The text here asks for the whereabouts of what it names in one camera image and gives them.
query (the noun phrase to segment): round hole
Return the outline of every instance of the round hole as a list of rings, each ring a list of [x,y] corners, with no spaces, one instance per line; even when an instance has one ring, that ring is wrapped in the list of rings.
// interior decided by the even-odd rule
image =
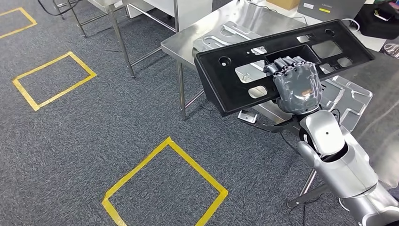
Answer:
[[[229,64],[231,64],[231,60],[230,60],[230,58],[223,56],[219,59],[219,63],[224,67],[224,66],[228,66]]]
[[[335,35],[335,32],[330,29],[326,29],[325,32],[326,32],[326,34],[330,35],[331,37],[333,37]]]

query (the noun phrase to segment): floor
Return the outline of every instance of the floor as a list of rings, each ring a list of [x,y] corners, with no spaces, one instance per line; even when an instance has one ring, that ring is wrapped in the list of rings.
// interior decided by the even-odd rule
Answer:
[[[214,8],[227,2],[214,0]],[[37,22],[0,39],[0,225],[115,225],[101,204],[105,193],[169,136],[228,191],[207,225],[302,224],[303,206],[288,215],[286,200],[298,196],[310,168],[280,135],[240,123],[235,115],[222,118],[204,97],[181,120],[175,60],[157,53],[135,66],[137,78],[131,78],[106,17],[85,26],[85,39],[70,12],[61,20],[36,1],[0,0],[0,6],[0,13],[22,7]],[[101,13],[85,1],[76,12],[82,21]],[[117,13],[132,59],[172,35],[145,16],[127,20],[123,14]],[[30,23],[20,11],[0,16],[0,35]],[[13,80],[69,51],[96,76],[43,106],[88,72],[67,56],[20,76],[40,107],[35,111]],[[201,84],[195,71],[184,73],[188,98]],[[218,195],[166,147],[110,202],[127,225],[181,226],[196,224]],[[354,224],[330,193],[309,204],[305,217],[309,226]]]

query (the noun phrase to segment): label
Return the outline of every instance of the label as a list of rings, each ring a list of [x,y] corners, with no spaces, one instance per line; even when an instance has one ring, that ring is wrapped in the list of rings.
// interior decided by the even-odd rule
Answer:
[[[313,8],[314,8],[314,5],[305,2],[305,3],[303,4],[303,7],[313,9]]]
[[[118,1],[117,3],[114,4],[115,8],[118,8],[121,5],[123,5],[122,1]]]
[[[320,10],[321,12],[331,13],[330,10],[327,10],[327,9],[325,9],[325,8],[319,8],[319,10]]]

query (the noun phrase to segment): stainless steel table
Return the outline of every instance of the stainless steel table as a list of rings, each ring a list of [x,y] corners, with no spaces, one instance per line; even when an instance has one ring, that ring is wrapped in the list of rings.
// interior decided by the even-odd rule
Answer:
[[[227,21],[232,21],[261,36],[268,36],[306,26],[306,24],[295,19],[254,5],[257,4],[255,0],[253,0],[252,3],[253,4],[250,4],[246,0],[234,0],[226,4],[220,9],[200,19],[190,27],[164,40],[161,43],[162,50],[175,58],[178,62],[181,62],[192,69],[196,69],[194,65],[195,52],[193,52],[193,42]],[[183,72],[180,66],[178,66],[178,78],[180,111],[182,118],[185,118],[185,109],[201,96],[204,93],[204,90],[201,90],[186,103],[184,99]],[[282,122],[289,119],[287,118],[287,114],[281,115],[281,110],[272,103],[264,103],[256,108],[262,114],[275,122]]]
[[[71,11],[76,19],[76,21],[78,22],[78,27],[80,28],[83,36],[85,38],[87,38],[87,35],[83,29],[83,26],[86,24],[89,24],[97,19],[100,19],[106,15],[111,15],[111,21],[112,21],[112,25],[113,28],[115,30],[116,33],[116,37],[118,40],[118,43],[120,45],[120,48],[122,50],[122,54],[123,57],[125,59],[126,62],[126,67],[129,70],[129,73],[132,75],[132,77],[135,77],[135,73],[133,71],[133,66],[142,62],[143,60],[145,60],[146,58],[150,57],[151,55],[157,53],[158,51],[161,51],[161,47],[158,47],[154,50],[152,50],[151,52],[145,54],[144,56],[142,56],[141,58],[130,62],[129,56],[128,56],[128,52],[126,51],[126,47],[125,47],[125,43],[123,41],[122,35],[120,33],[119,30],[119,26],[118,26],[118,21],[115,17],[115,11],[120,10],[122,8],[124,8],[126,10],[126,13],[128,15],[128,8],[127,5],[131,6],[132,8],[134,8],[135,10],[139,11],[140,13],[148,16],[149,18],[151,18],[152,20],[158,22],[159,24],[161,24],[162,26],[172,30],[173,32],[179,31],[179,20],[178,20],[178,5],[177,5],[177,0],[174,0],[174,9],[175,9],[175,28],[167,25],[166,23],[160,21],[159,19],[155,18],[154,16],[148,14],[147,12],[141,10],[139,7],[133,5],[131,2],[131,0],[88,0],[88,2],[90,2],[91,4],[93,4],[94,6],[96,6],[99,10],[103,11],[102,14],[91,18],[85,22],[80,22],[78,17],[76,16],[75,10],[72,8]],[[66,3],[62,3],[62,4],[56,4],[55,0],[53,0],[53,3],[55,5],[55,8],[58,10],[58,13],[60,13],[60,8],[64,7],[64,6],[68,6],[69,8],[71,8],[71,4],[76,4],[77,1],[76,0],[66,0]]]
[[[182,30],[161,43],[162,49],[186,66],[194,65],[193,42],[227,21],[267,36],[306,26],[295,19],[272,12],[266,8],[236,0],[209,14],[192,26]],[[370,155],[370,162],[386,187],[395,187],[399,181],[399,62],[396,59],[374,53],[376,60],[344,71],[340,76],[374,93],[368,108],[352,132],[354,137]],[[180,110],[185,118],[185,109],[200,95],[200,91],[187,103],[184,100],[184,84],[181,68],[178,68]],[[256,110],[276,123],[287,120],[273,103],[256,106]]]

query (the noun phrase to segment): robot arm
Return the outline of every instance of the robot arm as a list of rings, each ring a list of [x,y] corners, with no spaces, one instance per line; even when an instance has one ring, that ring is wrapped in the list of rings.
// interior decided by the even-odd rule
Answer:
[[[359,225],[399,222],[399,204],[378,182],[367,153],[331,112],[318,108],[321,89],[315,65],[299,60],[279,58],[265,67],[280,94],[276,103],[294,114],[308,136],[308,142],[298,143],[298,152],[333,193],[343,198]]]
[[[385,226],[399,220],[399,204],[378,182],[369,156],[356,139],[339,126],[332,113],[320,110],[300,121],[311,137],[298,143],[298,152],[322,176],[333,193],[343,198],[363,226]],[[320,158],[318,153],[328,158]]]

